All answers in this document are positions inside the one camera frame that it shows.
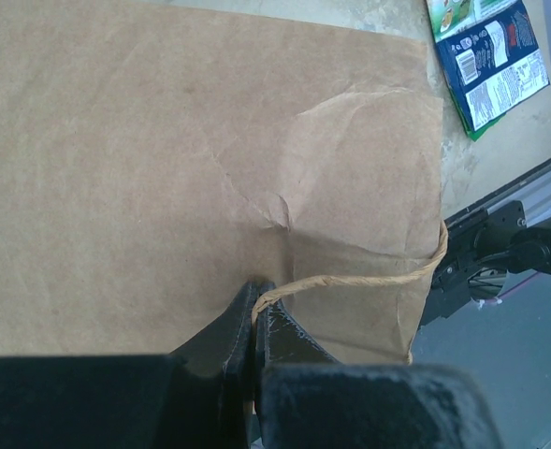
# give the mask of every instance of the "barcode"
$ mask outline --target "barcode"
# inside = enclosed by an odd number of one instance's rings
[[[479,78],[479,74],[477,73],[477,64],[472,50],[460,53],[456,57],[456,62],[458,63],[458,68],[460,69],[460,74],[462,75],[464,85],[467,85]]]

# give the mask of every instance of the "twine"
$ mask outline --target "twine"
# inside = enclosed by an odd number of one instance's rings
[[[406,283],[418,281],[428,274],[433,273],[435,268],[440,264],[445,253],[447,253],[447,227],[442,221],[440,226],[440,243],[437,251],[431,256],[429,261],[423,267],[412,271],[408,274],[399,276],[312,276],[310,278],[301,279],[299,281],[290,282],[289,284],[275,288],[262,295],[254,304],[252,313],[253,328],[256,327],[258,314],[268,306],[275,304],[282,297],[295,295],[296,293],[309,290],[314,287],[330,287],[337,285],[351,287],[387,287],[390,285],[404,285]]]

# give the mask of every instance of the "black metal bracket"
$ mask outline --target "black metal bracket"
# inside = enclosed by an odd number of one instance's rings
[[[512,201],[488,213],[479,209],[448,228],[448,251],[433,274],[420,326],[438,317],[447,318],[471,301],[468,280],[483,267],[477,252],[477,239],[490,228],[512,236],[525,229],[527,220],[520,201]]]

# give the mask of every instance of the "brown paper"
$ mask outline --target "brown paper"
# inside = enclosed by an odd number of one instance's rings
[[[417,267],[441,114],[408,39],[0,2],[0,355],[170,351],[253,275]],[[403,360],[428,281],[293,309],[344,360]]]

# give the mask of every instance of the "nutrition label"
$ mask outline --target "nutrition label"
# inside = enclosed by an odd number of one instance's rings
[[[545,87],[547,82],[544,60],[537,50],[467,92],[466,100],[474,130],[526,100]]]

